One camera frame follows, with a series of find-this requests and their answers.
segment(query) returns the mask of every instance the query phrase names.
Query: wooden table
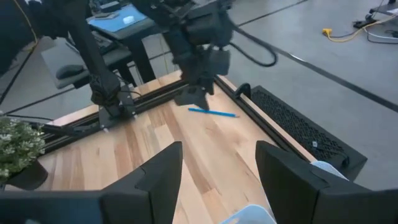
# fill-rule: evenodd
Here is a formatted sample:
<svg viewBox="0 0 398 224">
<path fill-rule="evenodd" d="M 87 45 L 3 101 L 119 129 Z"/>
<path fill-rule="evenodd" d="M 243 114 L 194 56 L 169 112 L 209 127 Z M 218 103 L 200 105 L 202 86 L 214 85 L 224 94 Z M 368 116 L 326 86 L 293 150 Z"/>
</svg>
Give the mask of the wooden table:
<svg viewBox="0 0 398 224">
<path fill-rule="evenodd" d="M 175 72 L 135 90 L 147 93 L 178 79 L 179 72 Z M 175 223 L 217 223 L 251 203 L 269 209 L 254 152 L 257 140 L 272 140 L 218 86 L 207 98 L 211 109 L 240 117 L 189 112 L 187 106 L 169 101 L 108 133 L 92 134 L 41 157 L 49 177 L 40 190 L 102 189 L 169 144 L 182 141 L 184 161 Z M 97 110 L 89 106 L 54 123 L 67 124 Z M 258 112 L 308 160 L 315 160 L 266 114 Z"/>
</svg>

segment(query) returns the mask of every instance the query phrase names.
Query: gray floor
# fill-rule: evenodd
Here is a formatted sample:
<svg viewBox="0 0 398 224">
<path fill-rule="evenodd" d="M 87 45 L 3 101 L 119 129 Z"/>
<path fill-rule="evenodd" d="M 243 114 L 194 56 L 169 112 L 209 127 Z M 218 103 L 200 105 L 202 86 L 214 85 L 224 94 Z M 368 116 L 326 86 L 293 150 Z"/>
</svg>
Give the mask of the gray floor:
<svg viewBox="0 0 398 224">
<path fill-rule="evenodd" d="M 242 22 L 281 9 L 296 0 L 237 0 L 230 12 L 233 20 Z M 398 56 L 396 45 L 371 44 L 364 34 L 347 43 L 333 43 L 321 35 L 322 28 L 333 28 L 333 34 L 352 31 L 351 21 L 363 19 L 378 0 L 308 0 L 271 16 L 243 26 L 243 29 L 299 58 L 398 103 Z M 162 52 L 158 35 L 145 39 L 150 57 Z M 270 60 L 262 49 L 236 34 L 233 40 L 259 59 Z M 51 83 L 40 50 L 52 47 L 49 39 L 40 42 L 38 50 L 25 66 L 7 95 L 0 110 L 14 108 L 58 93 Z M 163 42 L 164 51 L 168 48 Z M 289 58 L 279 57 L 272 68 L 260 68 L 233 52 L 228 78 L 235 84 L 249 82 L 264 88 L 312 119 L 327 131 L 358 150 L 368 161 L 356 183 L 370 189 L 398 187 L 398 114 L 311 70 Z M 171 55 L 166 55 L 171 72 Z M 151 61 L 156 75 L 167 73 L 164 58 Z M 90 105 L 87 86 L 69 91 L 16 114 L 58 118 Z"/>
</svg>

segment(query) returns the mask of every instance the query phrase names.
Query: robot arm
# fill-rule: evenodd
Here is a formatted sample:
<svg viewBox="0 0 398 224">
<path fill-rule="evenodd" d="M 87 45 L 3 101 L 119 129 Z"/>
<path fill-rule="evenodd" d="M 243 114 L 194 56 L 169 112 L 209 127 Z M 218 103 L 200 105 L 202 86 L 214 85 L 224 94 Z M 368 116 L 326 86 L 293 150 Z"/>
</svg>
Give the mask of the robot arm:
<svg viewBox="0 0 398 224">
<path fill-rule="evenodd" d="M 182 79 L 189 83 L 175 98 L 176 104 L 195 104 L 208 110 L 205 95 L 214 94 L 215 75 L 228 74 L 230 54 L 223 47 L 232 39 L 233 27 L 226 12 L 231 1 L 217 0 L 202 6 L 192 0 L 130 1 L 165 30 L 163 36 L 173 63 L 179 65 Z"/>
<path fill-rule="evenodd" d="M 179 65 L 181 78 L 188 86 L 175 97 L 178 105 L 197 105 L 209 109 L 205 95 L 214 94 L 215 75 L 227 75 L 230 53 L 223 47 L 230 43 L 233 31 L 266 48 L 274 57 L 272 63 L 261 63 L 248 56 L 239 47 L 237 50 L 263 67 L 273 66 L 276 54 L 262 40 L 238 28 L 228 17 L 227 10 L 232 0 L 211 0 L 197 5 L 192 0 L 130 0 L 147 17 L 163 30 L 162 35 L 173 54 L 173 63 Z M 134 102 L 122 96 L 120 82 L 105 65 L 85 20 L 88 0 L 43 0 L 54 18 L 67 29 L 90 71 L 91 100 L 106 111 L 108 120 L 118 120 L 134 114 Z"/>
</svg>

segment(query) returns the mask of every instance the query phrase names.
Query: desk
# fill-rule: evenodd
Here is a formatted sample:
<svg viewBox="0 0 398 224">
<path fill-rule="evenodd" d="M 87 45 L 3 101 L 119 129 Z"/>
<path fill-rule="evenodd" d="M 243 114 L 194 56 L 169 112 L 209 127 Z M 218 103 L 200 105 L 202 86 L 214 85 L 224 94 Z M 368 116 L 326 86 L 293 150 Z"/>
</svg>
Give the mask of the desk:
<svg viewBox="0 0 398 224">
<path fill-rule="evenodd" d="M 134 90 L 145 94 L 178 80 L 179 75 L 175 72 Z M 217 223 L 250 203 L 269 209 L 254 153 L 257 140 L 273 141 L 218 86 L 208 102 L 213 110 L 235 113 L 240 118 L 189 112 L 187 106 L 169 101 L 109 133 L 92 134 L 41 157 L 49 177 L 40 189 L 102 189 L 172 142 L 182 141 L 184 161 L 174 223 Z M 54 124 L 64 125 L 97 111 L 97 106 L 89 106 Z M 261 116 L 307 160 L 315 160 L 266 114 Z"/>
<path fill-rule="evenodd" d="M 85 70 L 79 75 L 59 80 L 56 78 L 58 69 L 65 65 L 84 65 L 85 63 L 79 54 L 74 52 L 64 43 L 42 52 L 44 62 L 50 70 L 51 78 L 58 89 L 73 84 L 75 88 L 80 88 L 89 82 L 89 71 Z M 129 83 L 136 86 L 130 73 L 127 63 L 132 61 L 131 53 L 128 49 L 119 47 L 103 55 L 106 66 L 111 70 L 118 70 L 120 75 Z"/>
<path fill-rule="evenodd" d="M 120 41 L 123 45 L 129 48 L 132 52 L 133 61 L 136 63 L 137 69 L 144 83 L 156 79 L 155 73 L 150 65 L 147 52 L 145 51 L 144 44 L 142 43 L 143 38 L 159 32 L 154 21 L 147 18 L 116 32 L 110 32 L 93 25 L 90 25 L 90 27 L 111 40 Z"/>
</svg>

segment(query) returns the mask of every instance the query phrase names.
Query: blue pencil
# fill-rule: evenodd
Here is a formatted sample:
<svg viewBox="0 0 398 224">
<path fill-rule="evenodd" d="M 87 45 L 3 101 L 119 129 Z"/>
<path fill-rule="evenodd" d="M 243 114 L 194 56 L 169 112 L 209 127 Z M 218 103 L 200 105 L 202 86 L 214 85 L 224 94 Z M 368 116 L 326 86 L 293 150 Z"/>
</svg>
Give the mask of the blue pencil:
<svg viewBox="0 0 398 224">
<path fill-rule="evenodd" d="M 203 109 L 196 109 L 196 108 L 188 108 L 189 111 L 194 111 L 194 112 L 201 112 L 201 113 L 208 113 L 208 114 L 215 114 L 215 115 L 220 115 L 220 116 L 229 116 L 232 118 L 238 118 L 236 114 L 232 113 L 225 113 L 225 112 L 219 112 L 219 111 L 211 111 L 211 110 L 203 110 Z"/>
</svg>

